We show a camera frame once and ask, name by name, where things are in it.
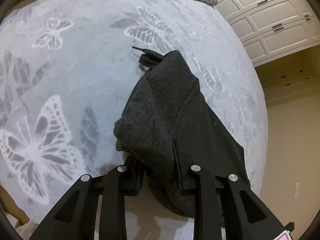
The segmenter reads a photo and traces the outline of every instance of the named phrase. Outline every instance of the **cabinet handle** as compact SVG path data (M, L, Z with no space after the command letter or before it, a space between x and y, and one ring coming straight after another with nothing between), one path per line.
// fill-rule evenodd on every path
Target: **cabinet handle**
M275 26L273 26L272 28L276 28L276 27L279 27L279 26L281 26L282 25L282 23L280 23L280 24L278 24L278 25L275 25Z
M258 6L261 5L261 4L263 4L263 3L265 3L265 2L267 2L267 1L268 1L268 0L265 0L265 1L262 1L262 2L258 3Z
M282 28L280 28L280 29L275 30L275 32L277 32L277 31L279 31L279 30L282 30L282 29L284 29L284 27L282 27Z

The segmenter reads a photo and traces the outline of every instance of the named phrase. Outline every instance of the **wall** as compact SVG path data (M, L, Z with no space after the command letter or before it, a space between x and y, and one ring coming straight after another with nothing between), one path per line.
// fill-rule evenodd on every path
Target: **wall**
M262 201L283 225L295 222L293 240L320 209L320 90L268 106L269 143ZM293 199L300 182L298 199Z
M266 103L297 95L320 85L320 45L255 68Z

